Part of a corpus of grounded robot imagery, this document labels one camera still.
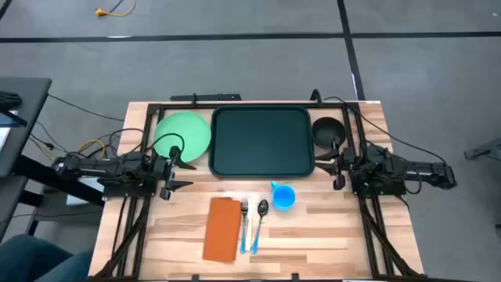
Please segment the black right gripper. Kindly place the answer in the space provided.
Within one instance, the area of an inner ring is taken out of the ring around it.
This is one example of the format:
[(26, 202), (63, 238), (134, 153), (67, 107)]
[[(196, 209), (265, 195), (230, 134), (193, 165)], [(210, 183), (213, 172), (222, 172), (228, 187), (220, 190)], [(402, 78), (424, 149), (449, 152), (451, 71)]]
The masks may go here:
[(343, 171), (351, 171), (356, 161), (355, 142), (346, 146), (342, 152), (339, 152), (341, 141), (339, 138), (333, 140), (333, 149), (327, 153), (315, 156), (317, 161), (329, 161), (334, 159), (333, 163), (320, 163), (316, 162), (315, 166), (327, 172), (329, 175), (335, 177), (333, 181), (333, 188), (335, 190), (342, 190), (346, 184), (346, 177), (342, 174)]

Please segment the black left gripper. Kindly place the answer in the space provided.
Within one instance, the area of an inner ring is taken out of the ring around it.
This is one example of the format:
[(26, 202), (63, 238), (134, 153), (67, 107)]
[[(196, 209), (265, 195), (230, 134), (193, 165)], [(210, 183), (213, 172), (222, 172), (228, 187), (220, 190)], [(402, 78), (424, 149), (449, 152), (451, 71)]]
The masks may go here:
[(164, 162), (162, 177), (165, 180), (165, 184), (160, 189), (160, 198), (163, 200), (169, 200), (171, 194), (174, 193), (177, 189), (193, 184), (193, 182), (190, 181), (174, 180), (176, 165), (181, 169), (196, 170), (196, 168), (193, 167), (191, 164), (185, 163), (181, 159), (180, 154), (181, 150), (179, 149), (179, 147), (173, 146), (170, 149), (169, 158)]

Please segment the black bowl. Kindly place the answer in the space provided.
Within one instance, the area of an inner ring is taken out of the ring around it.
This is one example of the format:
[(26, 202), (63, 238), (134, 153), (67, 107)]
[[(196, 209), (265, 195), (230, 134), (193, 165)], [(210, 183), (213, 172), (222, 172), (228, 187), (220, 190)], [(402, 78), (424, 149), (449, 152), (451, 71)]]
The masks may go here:
[(335, 118), (321, 117), (312, 125), (312, 138), (324, 149), (339, 147), (347, 137), (344, 125)]

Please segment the green plate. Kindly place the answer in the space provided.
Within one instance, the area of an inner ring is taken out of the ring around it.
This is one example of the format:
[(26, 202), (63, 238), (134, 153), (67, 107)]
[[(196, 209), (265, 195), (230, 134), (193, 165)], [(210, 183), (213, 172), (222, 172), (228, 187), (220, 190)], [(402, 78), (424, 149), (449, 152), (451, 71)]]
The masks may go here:
[(203, 155), (211, 142), (211, 128), (207, 121), (192, 111), (170, 114), (163, 118), (153, 134), (154, 150), (163, 157), (173, 146), (182, 151), (185, 163)]

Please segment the blue plastic cup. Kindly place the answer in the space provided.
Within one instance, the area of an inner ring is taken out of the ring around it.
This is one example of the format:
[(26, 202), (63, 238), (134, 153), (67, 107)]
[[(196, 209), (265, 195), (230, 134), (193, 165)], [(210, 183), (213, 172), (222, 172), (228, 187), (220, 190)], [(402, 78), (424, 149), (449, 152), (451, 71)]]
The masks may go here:
[(271, 182), (272, 205), (279, 212), (289, 211), (297, 200), (296, 192), (292, 186)]

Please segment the orange cloth napkin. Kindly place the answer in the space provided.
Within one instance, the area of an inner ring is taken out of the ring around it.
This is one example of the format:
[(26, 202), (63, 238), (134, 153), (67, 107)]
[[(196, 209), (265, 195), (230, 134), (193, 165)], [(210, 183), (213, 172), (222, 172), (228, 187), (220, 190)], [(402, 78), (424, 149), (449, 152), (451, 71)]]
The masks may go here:
[(240, 201), (228, 197), (211, 199), (204, 238), (204, 260), (224, 263), (236, 260), (240, 213)]

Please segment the fork with blue handle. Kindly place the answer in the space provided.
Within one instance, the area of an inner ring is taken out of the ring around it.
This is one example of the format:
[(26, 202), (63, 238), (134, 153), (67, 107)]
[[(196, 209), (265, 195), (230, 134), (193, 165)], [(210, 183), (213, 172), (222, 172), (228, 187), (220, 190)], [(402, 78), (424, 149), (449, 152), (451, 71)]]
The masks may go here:
[(243, 198), (241, 201), (242, 232), (240, 238), (240, 254), (244, 254), (246, 252), (248, 208), (249, 208), (248, 199)]

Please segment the spoon with blue handle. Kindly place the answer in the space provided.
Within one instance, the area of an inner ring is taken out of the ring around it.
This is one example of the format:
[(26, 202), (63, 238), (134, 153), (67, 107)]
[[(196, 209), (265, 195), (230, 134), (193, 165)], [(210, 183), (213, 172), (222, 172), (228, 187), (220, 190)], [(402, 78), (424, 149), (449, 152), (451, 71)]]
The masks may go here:
[(258, 215), (259, 215), (259, 222), (258, 222), (258, 228), (255, 233), (254, 237), (254, 242), (251, 246), (251, 254), (255, 255), (258, 253), (258, 242), (260, 238), (260, 232), (261, 232), (261, 223), (262, 219), (268, 214), (269, 211), (269, 203), (266, 199), (261, 200), (259, 205), (258, 205)]

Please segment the white printed paper sheet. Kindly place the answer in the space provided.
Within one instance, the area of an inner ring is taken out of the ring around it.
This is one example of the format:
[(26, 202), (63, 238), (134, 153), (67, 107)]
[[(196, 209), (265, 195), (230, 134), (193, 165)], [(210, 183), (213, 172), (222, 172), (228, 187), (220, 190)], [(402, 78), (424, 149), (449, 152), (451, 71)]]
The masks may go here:
[[(101, 193), (104, 190), (104, 186), (97, 181), (97, 178), (83, 177), (83, 178), (79, 178), (78, 182), (83, 183), (87, 186), (90, 186), (94, 190), (98, 190)], [(82, 200), (81, 198), (67, 195), (67, 200), (66, 200), (67, 206), (82, 205), (82, 204), (87, 204), (87, 203), (88, 203), (87, 201)]]

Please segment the grey floor stand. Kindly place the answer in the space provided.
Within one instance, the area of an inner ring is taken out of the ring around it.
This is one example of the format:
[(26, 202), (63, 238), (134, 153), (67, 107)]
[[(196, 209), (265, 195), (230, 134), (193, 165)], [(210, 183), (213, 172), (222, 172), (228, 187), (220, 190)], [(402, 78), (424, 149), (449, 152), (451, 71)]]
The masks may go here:
[(474, 161), (479, 157), (501, 161), (501, 138), (490, 140), (483, 145), (466, 150), (464, 156), (468, 161)]

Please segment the black desk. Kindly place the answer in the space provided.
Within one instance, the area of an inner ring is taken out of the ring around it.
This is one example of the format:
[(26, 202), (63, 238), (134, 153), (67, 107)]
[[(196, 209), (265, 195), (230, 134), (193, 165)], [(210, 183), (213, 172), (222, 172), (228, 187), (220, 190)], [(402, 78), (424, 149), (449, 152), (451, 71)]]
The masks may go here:
[(0, 110), (0, 114), (11, 118), (16, 124), (16, 127), (9, 130), (0, 149), (0, 241), (4, 239), (19, 203), (38, 207), (44, 200), (41, 194), (25, 190), (30, 180), (91, 204), (100, 207), (104, 205), (103, 193), (77, 180), (64, 180), (52, 168), (22, 155), (47, 100), (51, 84), (52, 80), (49, 78), (0, 77), (0, 91), (14, 92), (22, 99), (20, 106)]

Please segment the person's leg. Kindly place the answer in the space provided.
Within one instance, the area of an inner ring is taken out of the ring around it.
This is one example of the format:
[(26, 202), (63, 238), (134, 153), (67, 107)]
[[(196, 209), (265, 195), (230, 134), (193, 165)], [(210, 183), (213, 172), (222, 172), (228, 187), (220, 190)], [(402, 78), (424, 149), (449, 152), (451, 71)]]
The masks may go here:
[(76, 255), (26, 234), (0, 244), (0, 282), (84, 282), (93, 250)]

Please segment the black item on desk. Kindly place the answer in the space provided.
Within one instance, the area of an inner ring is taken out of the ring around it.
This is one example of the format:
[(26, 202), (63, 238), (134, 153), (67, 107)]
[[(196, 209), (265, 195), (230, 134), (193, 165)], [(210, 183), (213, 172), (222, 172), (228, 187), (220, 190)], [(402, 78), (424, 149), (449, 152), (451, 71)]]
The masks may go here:
[(0, 91), (0, 110), (11, 110), (22, 104), (20, 96), (14, 92)]

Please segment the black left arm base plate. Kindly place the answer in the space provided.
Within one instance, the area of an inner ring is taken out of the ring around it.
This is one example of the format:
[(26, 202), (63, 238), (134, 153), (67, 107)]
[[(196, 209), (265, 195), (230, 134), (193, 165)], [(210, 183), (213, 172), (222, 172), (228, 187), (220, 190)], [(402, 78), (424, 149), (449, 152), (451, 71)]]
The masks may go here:
[(151, 197), (156, 193), (155, 182), (120, 183), (103, 188), (103, 196), (111, 197)]

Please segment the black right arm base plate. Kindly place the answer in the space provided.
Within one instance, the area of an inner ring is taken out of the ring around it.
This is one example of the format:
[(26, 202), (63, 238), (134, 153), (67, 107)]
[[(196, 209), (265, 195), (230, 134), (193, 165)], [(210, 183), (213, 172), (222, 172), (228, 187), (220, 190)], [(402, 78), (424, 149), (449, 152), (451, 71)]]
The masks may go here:
[(402, 196), (406, 194), (405, 184), (401, 180), (393, 179), (352, 179), (353, 193), (364, 198), (373, 195)]

